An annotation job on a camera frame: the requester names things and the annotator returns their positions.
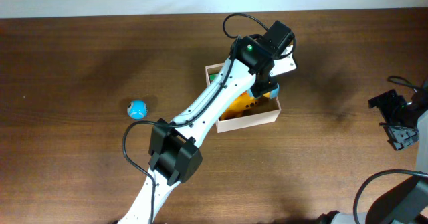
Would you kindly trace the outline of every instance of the wood grain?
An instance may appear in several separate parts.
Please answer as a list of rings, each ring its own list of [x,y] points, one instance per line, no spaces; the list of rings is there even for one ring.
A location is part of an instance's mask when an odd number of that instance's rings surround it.
[[[369,175],[415,166],[417,147],[396,152],[367,100],[399,74],[428,72],[428,9],[254,13],[289,25],[299,68],[278,78],[276,122],[217,134],[203,164],[174,190],[159,223],[269,223],[350,213]],[[141,98],[149,120],[171,119],[205,88],[204,66],[222,62],[225,14],[0,20],[0,216],[2,223],[107,223],[123,216],[144,176],[123,158]],[[262,29],[247,19],[231,33]],[[151,129],[129,153],[147,167]],[[405,177],[373,182],[361,211]]]

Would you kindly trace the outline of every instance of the small blue toy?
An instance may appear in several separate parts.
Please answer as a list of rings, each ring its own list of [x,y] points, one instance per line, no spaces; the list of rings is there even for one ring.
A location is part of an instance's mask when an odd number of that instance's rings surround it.
[[[141,120],[147,115],[147,105],[142,100],[133,100],[128,105],[128,115],[135,119]]]

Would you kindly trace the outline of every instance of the box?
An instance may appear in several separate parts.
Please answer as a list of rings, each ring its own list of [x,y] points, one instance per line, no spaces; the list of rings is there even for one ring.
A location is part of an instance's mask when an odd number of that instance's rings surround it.
[[[223,64],[205,66],[207,86],[211,83],[209,81],[209,75],[220,72],[222,67]],[[281,106],[278,98],[273,98],[271,100],[260,98],[259,104],[251,110],[246,110],[242,117],[231,120],[217,120],[215,122],[217,133],[275,122],[280,112]]]

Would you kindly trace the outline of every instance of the brown table surface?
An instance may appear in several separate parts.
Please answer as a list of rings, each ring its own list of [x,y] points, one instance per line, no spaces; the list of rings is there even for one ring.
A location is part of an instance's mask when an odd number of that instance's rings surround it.
[[[217,134],[176,188],[159,223],[269,223],[350,213],[371,174],[412,169],[417,145],[394,151],[367,100],[420,84],[428,72],[428,9],[254,13],[296,34],[299,68],[280,76],[276,122]],[[206,87],[204,66],[223,62],[226,14],[0,20],[0,223],[107,223],[121,218],[145,176],[121,138],[130,100],[148,120],[172,117]],[[228,30],[263,33],[231,19]],[[129,136],[143,167],[151,127]],[[374,181],[361,211],[406,177]]]

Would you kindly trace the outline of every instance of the orange toy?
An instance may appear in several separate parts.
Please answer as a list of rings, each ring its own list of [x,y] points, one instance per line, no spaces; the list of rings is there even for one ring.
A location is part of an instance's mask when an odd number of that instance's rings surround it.
[[[232,104],[226,109],[226,111],[220,116],[220,120],[228,120],[231,118],[241,117],[244,110],[249,110],[256,106],[258,103],[257,99],[251,97],[247,91],[242,93]]]

